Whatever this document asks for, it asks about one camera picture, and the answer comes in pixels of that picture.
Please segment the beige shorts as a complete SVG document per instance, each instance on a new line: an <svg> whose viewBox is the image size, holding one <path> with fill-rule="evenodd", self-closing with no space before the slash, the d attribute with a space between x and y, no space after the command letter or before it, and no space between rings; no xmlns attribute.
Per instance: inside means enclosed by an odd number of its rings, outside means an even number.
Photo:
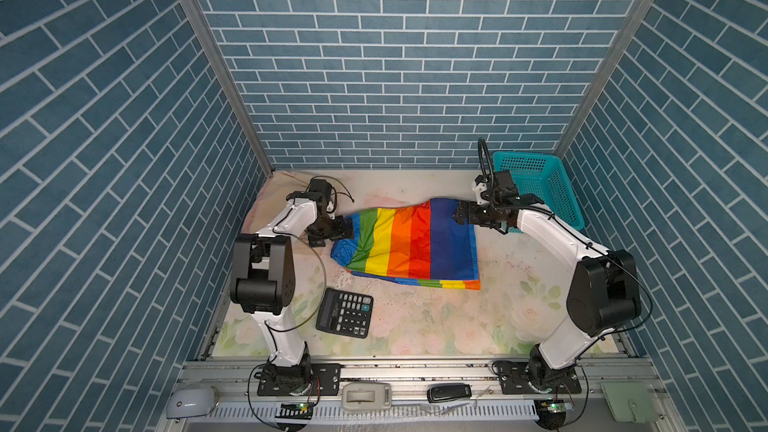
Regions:
<svg viewBox="0 0 768 432"><path fill-rule="evenodd" d="M255 234L273 220L286 206L286 196L303 192L313 173L304 171L276 171L265 182L248 211L241 233Z"/></svg>

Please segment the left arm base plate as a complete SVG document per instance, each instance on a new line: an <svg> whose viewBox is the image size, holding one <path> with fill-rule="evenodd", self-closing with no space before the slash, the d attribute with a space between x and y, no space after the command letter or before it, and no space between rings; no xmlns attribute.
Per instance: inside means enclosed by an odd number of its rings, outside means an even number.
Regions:
<svg viewBox="0 0 768 432"><path fill-rule="evenodd" d="M339 392L339 363L299 364L285 367L265 364L257 382L258 396L336 396Z"/></svg>

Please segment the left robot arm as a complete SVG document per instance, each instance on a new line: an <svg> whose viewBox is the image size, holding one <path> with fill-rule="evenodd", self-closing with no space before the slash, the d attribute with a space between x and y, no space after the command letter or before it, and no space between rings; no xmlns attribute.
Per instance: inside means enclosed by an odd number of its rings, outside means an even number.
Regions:
<svg viewBox="0 0 768 432"><path fill-rule="evenodd" d="M351 222L337 216L335 206L331 193L292 193L266 226L235 240L230 300L265 336L269 358L263 376L284 390L303 389L312 381L309 348L290 308L296 289L293 243L306 235L306 245L314 249L326 240L350 238Z"/></svg>

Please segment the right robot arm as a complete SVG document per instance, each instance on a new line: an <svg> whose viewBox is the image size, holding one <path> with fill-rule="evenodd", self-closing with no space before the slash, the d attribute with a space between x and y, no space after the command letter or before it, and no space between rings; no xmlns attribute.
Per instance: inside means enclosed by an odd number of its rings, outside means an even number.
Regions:
<svg viewBox="0 0 768 432"><path fill-rule="evenodd" d="M565 267L570 279L567 316L530 352L526 375L533 389L548 392L559 386L584 352L641 315L641 284L633 256L587 238L534 195L512 196L500 205L461 201L453 217L461 225L497 231L512 226L538 241Z"/></svg>

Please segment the multicolour cloth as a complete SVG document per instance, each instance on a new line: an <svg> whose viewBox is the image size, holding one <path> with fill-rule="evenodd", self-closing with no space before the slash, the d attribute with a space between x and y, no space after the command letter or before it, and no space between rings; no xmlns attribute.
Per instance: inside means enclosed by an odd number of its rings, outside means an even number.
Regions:
<svg viewBox="0 0 768 432"><path fill-rule="evenodd" d="M350 216L352 237L336 242L332 259L348 272L402 285L479 290L475 226L453 218L456 199L433 198Z"/></svg>

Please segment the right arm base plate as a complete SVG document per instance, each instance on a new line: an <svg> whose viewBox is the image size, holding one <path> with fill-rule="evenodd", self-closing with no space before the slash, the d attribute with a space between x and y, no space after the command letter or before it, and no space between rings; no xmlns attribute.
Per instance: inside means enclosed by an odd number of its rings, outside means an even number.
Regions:
<svg viewBox="0 0 768 432"><path fill-rule="evenodd" d="M554 394L555 392L575 395L582 392L577 373L573 369L549 385L543 386L531 384L528 378L528 365L525 362L496 360L491 363L490 370L497 377L504 395Z"/></svg>

